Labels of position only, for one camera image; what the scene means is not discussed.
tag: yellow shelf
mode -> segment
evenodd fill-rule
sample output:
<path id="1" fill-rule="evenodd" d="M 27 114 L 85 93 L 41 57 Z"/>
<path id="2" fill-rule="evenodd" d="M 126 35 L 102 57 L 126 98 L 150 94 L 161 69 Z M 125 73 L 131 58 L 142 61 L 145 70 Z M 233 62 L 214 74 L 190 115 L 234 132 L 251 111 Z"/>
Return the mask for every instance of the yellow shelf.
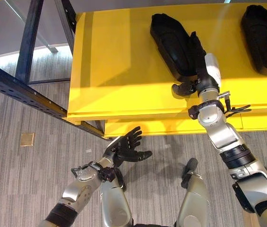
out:
<path id="1" fill-rule="evenodd" d="M 267 114 L 244 113 L 227 119 L 237 131 L 267 130 Z M 176 118 L 126 119 L 107 120 L 105 123 L 105 137 L 116 137 L 126 134 L 136 126 L 141 126 L 143 135 L 177 135 L 205 133 L 205 129 L 197 120 L 188 116 Z"/>
<path id="2" fill-rule="evenodd" d="M 267 111 L 267 76 L 251 65 L 240 21 L 249 3 L 195 4 L 88 12 L 77 15 L 66 120 L 186 116 L 196 94 L 172 94 L 175 79 L 150 35 L 151 16 L 166 13 L 217 57 L 221 92 L 233 106 Z"/>

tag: black metal frame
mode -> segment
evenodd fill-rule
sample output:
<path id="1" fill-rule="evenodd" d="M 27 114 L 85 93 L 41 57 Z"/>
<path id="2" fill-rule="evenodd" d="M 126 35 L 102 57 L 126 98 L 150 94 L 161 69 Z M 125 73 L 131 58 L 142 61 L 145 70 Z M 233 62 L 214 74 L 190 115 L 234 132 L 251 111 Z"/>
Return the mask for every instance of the black metal frame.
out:
<path id="1" fill-rule="evenodd" d="M 75 42 L 74 33 L 76 32 L 76 13 L 69 0 L 54 0 L 60 20 L 64 29 L 64 33 L 73 54 L 73 46 Z"/>
<path id="2" fill-rule="evenodd" d="M 70 30 L 72 36 L 75 32 L 75 11 L 73 10 L 69 0 L 55 0 L 57 7 L 62 6 L 67 24 L 63 23 L 64 31 Z M 36 90 L 28 86 L 28 84 L 40 84 L 40 83 L 52 83 L 52 82 L 61 82 L 69 81 L 69 78 L 65 79 L 54 79 L 54 80 L 41 80 L 41 81 L 29 81 L 32 57 L 34 44 L 37 34 L 37 28 L 39 24 L 39 19 L 41 15 L 43 0 L 31 0 L 29 12 L 27 15 L 27 22 L 24 28 L 19 60 L 17 63 L 16 77 L 9 75 L 7 72 L 0 69 L 0 92 L 20 101 L 32 108 L 35 108 L 43 113 L 49 114 L 55 118 L 58 118 L 62 121 L 65 121 L 68 124 L 70 122 L 62 119 L 67 116 L 67 110 L 54 103 L 52 100 L 43 96 Z M 80 128 L 84 131 L 87 131 L 99 138 L 103 139 L 104 132 L 101 129 L 98 129 L 85 121 L 81 121 L 80 125 L 71 124 L 77 128 Z"/>

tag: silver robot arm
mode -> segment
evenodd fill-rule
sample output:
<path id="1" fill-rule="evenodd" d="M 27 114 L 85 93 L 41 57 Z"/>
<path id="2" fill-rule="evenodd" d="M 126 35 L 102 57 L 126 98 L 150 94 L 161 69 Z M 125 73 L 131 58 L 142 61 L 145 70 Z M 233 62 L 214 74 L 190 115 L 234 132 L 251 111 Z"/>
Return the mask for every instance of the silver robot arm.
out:
<path id="1" fill-rule="evenodd" d="M 200 92 L 202 103 L 229 98 L 230 93 L 218 94 L 217 89 L 208 88 Z M 226 122 L 223 111 L 216 104 L 200 108 L 198 122 L 229 168 L 230 176 L 236 181 L 233 189 L 242 207 L 256 213 L 261 226 L 267 227 L 267 170 L 252 155 L 235 128 Z"/>
<path id="2" fill-rule="evenodd" d="M 39 227 L 69 227 L 72 225 L 77 215 L 89 202 L 93 192 L 103 181 L 98 174 L 98 164 L 103 168 L 113 167 L 112 159 L 103 157 L 97 164 L 91 163 L 90 166 L 74 170 L 77 174 L 76 181 L 67 186 L 57 205 Z"/>
<path id="3" fill-rule="evenodd" d="M 134 150 L 140 145 L 141 134 L 140 127 L 136 127 L 125 136 L 117 137 L 112 141 L 103 158 L 98 162 L 90 162 L 83 167 L 71 169 L 76 181 L 67 186 L 57 205 L 39 227 L 71 226 L 77 215 L 89 202 L 93 192 L 102 183 L 118 185 L 115 171 L 118 171 L 116 168 L 123 161 L 138 162 L 149 158 L 152 155 L 151 151 L 137 152 Z"/>
<path id="4" fill-rule="evenodd" d="M 250 111 L 247 109 L 250 105 L 231 108 L 230 92 L 219 94 L 221 77 L 216 58 L 205 52 L 195 32 L 191 34 L 189 43 L 198 76 L 194 90 L 201 99 L 200 105 L 188 110 L 189 116 L 206 129 L 213 146 L 227 165 L 235 180 L 233 189 L 241 206 L 247 212 L 256 213 L 260 225 L 267 227 L 267 170 L 253 156 L 235 128 L 226 122 L 226 118 L 233 114 Z M 222 98 L 226 111 L 220 102 Z"/>

